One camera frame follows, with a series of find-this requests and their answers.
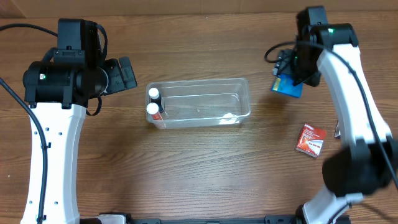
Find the orange bottle white cap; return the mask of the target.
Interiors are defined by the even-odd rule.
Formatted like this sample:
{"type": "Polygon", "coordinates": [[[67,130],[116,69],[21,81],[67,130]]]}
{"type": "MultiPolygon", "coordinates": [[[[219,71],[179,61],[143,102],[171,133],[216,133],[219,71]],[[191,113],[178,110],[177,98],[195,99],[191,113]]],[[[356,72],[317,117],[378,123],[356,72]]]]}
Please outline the orange bottle white cap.
{"type": "Polygon", "coordinates": [[[163,117],[160,113],[159,106],[156,103],[149,103],[146,106],[146,112],[148,114],[148,118],[150,121],[162,121],[163,120],[163,117]]]}

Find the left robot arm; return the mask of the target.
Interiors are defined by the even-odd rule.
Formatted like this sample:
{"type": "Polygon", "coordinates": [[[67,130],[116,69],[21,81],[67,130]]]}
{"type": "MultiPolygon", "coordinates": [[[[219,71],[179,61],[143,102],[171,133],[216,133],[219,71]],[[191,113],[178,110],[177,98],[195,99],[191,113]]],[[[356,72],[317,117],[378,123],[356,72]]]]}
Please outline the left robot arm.
{"type": "Polygon", "coordinates": [[[107,58],[104,28],[60,19],[57,46],[23,76],[32,155],[22,223],[78,223],[78,145],[91,99],[129,90],[137,81],[128,57],[107,58]]]}

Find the white box blue trim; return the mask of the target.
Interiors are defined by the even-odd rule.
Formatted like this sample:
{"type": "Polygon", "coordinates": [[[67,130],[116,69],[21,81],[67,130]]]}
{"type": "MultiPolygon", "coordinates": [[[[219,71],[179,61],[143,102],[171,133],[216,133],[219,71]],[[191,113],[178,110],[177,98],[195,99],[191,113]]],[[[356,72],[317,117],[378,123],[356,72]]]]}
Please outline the white box blue trim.
{"type": "Polygon", "coordinates": [[[335,137],[336,139],[339,139],[339,138],[340,138],[340,123],[339,123],[339,122],[337,122],[337,124],[336,124],[334,137],[335,137]]]}

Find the black bottle white cap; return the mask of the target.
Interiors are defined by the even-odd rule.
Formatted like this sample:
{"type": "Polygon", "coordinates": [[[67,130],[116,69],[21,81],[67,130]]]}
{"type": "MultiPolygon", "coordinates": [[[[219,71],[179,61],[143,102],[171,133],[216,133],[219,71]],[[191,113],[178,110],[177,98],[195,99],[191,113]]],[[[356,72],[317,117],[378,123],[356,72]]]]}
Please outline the black bottle white cap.
{"type": "Polygon", "coordinates": [[[150,97],[150,102],[157,104],[157,106],[159,107],[159,112],[163,113],[164,106],[162,104],[162,95],[160,91],[157,88],[150,88],[148,94],[150,97]]]}

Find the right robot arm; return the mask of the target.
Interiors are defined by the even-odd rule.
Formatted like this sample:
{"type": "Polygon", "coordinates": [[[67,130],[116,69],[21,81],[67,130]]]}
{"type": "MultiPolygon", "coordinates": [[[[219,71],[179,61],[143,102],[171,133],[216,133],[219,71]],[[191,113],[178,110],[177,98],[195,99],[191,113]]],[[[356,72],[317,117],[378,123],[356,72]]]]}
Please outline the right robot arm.
{"type": "Polygon", "coordinates": [[[296,39],[277,45],[272,89],[288,93],[324,79],[338,114],[341,149],[324,161],[324,184],[313,199],[294,215],[268,215],[264,221],[349,223],[348,209],[397,182],[397,141],[373,100],[353,26],[330,24],[323,6],[305,8],[296,22],[296,39]]]}

